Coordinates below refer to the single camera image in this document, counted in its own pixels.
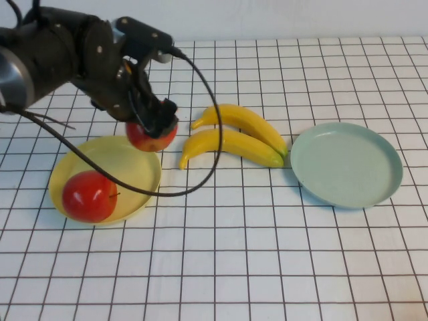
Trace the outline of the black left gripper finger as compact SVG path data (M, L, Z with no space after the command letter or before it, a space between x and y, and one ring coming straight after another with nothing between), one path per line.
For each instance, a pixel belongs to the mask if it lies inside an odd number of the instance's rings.
M176 115L178 107L173 101L164 99L161 101L160 107L163 124L176 124L178 122Z
M153 116L146 128L146 134L151 138L163 138L169 135L177 125L177 117Z

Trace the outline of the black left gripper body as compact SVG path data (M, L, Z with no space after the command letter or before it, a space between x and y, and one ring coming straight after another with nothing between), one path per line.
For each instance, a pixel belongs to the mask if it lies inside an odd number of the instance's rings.
M138 124L146 130L150 119L153 116L160 115L160 103L152 92L148 75L144 68L141 69L138 64L129 62L128 72L131 79L131 87L128 91L130 106L130 118L128 122Z

